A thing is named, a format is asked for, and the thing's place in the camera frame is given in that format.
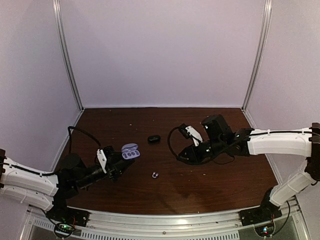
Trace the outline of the blue oval case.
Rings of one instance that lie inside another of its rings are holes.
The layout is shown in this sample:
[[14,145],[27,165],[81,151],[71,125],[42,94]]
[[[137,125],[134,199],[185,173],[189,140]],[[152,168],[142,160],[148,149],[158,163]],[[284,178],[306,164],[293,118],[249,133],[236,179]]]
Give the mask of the blue oval case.
[[121,148],[122,158],[126,161],[139,158],[141,153],[139,151],[139,146],[136,143],[128,143]]

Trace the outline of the black earbud charging case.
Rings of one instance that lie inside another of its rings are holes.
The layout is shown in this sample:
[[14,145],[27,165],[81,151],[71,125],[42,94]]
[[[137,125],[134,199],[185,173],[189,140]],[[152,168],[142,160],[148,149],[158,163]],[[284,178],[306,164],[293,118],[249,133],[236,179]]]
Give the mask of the black earbud charging case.
[[154,143],[158,143],[161,141],[161,136],[160,135],[151,135],[147,137],[147,142],[149,144],[154,144]]

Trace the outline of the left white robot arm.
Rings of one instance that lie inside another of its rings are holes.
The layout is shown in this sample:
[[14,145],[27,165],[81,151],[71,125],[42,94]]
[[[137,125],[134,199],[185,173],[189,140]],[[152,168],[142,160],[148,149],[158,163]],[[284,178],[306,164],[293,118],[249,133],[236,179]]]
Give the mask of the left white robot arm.
[[52,212],[61,222],[67,222],[72,218],[67,199],[101,180],[116,182],[139,156],[106,148],[99,149],[96,153],[99,163],[87,167],[78,154],[70,153],[65,157],[61,169],[46,172],[13,161],[1,149],[0,193]]

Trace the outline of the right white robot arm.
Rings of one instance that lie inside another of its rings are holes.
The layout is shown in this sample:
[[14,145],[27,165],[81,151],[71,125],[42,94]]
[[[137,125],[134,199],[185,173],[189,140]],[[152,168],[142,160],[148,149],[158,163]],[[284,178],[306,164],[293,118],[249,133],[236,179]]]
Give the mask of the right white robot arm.
[[256,156],[264,154],[297,155],[305,157],[306,162],[294,172],[286,182],[269,189],[256,210],[259,220],[268,220],[288,199],[320,181],[320,125],[296,130],[261,130],[241,128],[233,132],[221,115],[210,115],[201,125],[208,140],[192,126],[178,127],[181,134],[192,139],[193,144],[184,148],[176,159],[188,165],[202,165],[221,154],[230,157]]

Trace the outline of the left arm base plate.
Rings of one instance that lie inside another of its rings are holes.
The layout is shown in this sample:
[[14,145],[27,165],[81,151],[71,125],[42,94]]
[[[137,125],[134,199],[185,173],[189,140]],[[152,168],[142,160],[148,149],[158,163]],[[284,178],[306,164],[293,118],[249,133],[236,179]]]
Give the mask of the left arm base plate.
[[72,207],[58,207],[54,206],[46,212],[46,215],[55,221],[75,225],[79,227],[86,227],[90,213],[86,210],[80,210]]

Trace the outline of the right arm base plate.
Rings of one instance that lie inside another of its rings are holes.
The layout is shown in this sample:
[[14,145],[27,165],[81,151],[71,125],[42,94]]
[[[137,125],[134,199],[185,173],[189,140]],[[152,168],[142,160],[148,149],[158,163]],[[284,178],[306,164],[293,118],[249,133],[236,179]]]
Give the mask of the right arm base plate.
[[275,218],[280,218],[282,212],[278,209],[271,212],[261,207],[241,210],[239,212],[242,226],[257,225],[264,222],[271,222]]

